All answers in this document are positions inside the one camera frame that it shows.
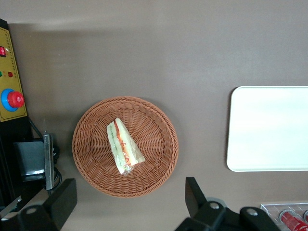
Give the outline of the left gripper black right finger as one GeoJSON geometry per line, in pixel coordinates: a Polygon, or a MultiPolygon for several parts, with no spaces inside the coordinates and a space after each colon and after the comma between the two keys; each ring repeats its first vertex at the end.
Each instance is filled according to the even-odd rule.
{"type": "Polygon", "coordinates": [[[217,201],[206,199],[194,177],[185,181],[185,203],[189,212],[178,231],[217,231],[225,215],[225,207],[217,201]]]}

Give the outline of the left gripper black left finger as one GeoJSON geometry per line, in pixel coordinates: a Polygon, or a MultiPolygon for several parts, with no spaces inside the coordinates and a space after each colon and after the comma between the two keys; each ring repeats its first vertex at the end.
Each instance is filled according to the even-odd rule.
{"type": "Polygon", "coordinates": [[[66,179],[41,205],[32,205],[17,215],[18,231],[59,231],[77,205],[77,183],[66,179]]]}

